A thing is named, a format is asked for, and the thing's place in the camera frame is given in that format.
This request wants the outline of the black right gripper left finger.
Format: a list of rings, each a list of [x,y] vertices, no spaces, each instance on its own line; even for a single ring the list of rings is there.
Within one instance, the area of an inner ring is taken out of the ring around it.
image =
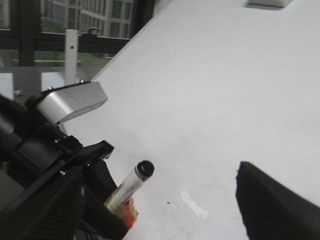
[[[2,240],[72,240],[78,229],[109,240],[128,233],[88,189],[80,167],[48,183],[37,180],[0,212]]]

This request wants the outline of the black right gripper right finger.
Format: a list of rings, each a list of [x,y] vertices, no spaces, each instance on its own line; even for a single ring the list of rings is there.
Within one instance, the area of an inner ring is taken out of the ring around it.
[[[250,162],[236,176],[238,208],[250,240],[318,240],[320,208]]]

